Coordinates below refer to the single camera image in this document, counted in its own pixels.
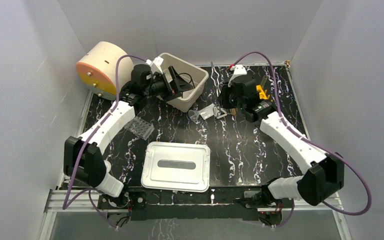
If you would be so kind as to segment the clear glass test tube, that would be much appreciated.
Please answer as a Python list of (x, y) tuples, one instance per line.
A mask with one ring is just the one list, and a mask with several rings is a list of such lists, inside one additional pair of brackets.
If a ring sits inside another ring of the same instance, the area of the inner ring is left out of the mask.
[(262, 80), (261, 80), (261, 82), (260, 82), (260, 85), (261, 85), (262, 87), (264, 87), (268, 79), (269, 79), (269, 77), (268, 77), (267, 75), (265, 75), (265, 76), (262, 78)]

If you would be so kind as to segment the white plastic clamp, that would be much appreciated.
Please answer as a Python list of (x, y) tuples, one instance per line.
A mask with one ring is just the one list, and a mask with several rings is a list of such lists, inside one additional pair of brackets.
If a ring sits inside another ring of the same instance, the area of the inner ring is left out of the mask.
[(224, 118), (228, 115), (227, 111), (224, 108), (221, 108), (220, 106), (214, 106), (213, 107), (213, 115), (216, 119)]

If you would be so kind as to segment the black wire tripod stand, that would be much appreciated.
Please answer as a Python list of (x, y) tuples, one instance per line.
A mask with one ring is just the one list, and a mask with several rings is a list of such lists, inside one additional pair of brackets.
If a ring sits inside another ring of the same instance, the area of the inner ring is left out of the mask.
[(195, 85), (195, 83), (194, 83), (194, 80), (193, 80), (192, 76), (191, 76), (189, 73), (181, 72), (181, 73), (179, 73), (178, 75), (179, 75), (179, 76), (187, 76), (187, 78), (188, 78), (188, 80), (189, 80), (188, 84), (189, 84), (189, 85), (192, 85), (192, 88), (193, 88), (193, 89), (196, 88), (196, 85)]

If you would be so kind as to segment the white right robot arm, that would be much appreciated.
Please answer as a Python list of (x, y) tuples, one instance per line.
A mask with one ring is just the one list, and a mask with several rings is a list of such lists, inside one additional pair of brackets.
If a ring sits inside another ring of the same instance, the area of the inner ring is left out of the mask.
[(238, 109), (250, 123), (259, 124), (299, 166), (302, 175), (279, 177), (261, 187), (262, 202), (275, 207), (281, 199), (303, 199), (317, 206), (344, 186), (344, 164), (334, 155), (311, 146), (301, 133), (279, 116), (276, 106), (260, 98), (252, 77), (242, 75), (221, 85), (217, 98), (223, 109)]

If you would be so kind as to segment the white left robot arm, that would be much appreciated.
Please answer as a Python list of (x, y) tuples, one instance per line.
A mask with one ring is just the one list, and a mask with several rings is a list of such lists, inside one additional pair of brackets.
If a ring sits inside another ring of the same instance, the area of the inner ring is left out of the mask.
[(172, 65), (161, 73), (152, 72), (147, 64), (135, 65), (130, 81), (102, 118), (79, 137), (70, 136), (65, 141), (63, 172), (70, 177), (69, 185), (78, 180), (110, 196), (115, 207), (127, 206), (130, 198), (123, 191), (124, 184), (109, 173), (104, 163), (107, 146), (147, 105), (149, 98), (160, 97), (168, 102), (195, 87), (191, 74), (178, 73)]

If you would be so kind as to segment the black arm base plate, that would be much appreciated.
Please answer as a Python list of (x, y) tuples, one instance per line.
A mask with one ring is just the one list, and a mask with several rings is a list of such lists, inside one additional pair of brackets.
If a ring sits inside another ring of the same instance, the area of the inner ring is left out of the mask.
[(130, 187), (120, 197), (103, 195), (98, 207), (110, 213), (132, 212), (133, 221), (156, 219), (242, 219), (279, 223), (289, 199), (270, 200), (260, 186), (213, 187), (205, 192)]

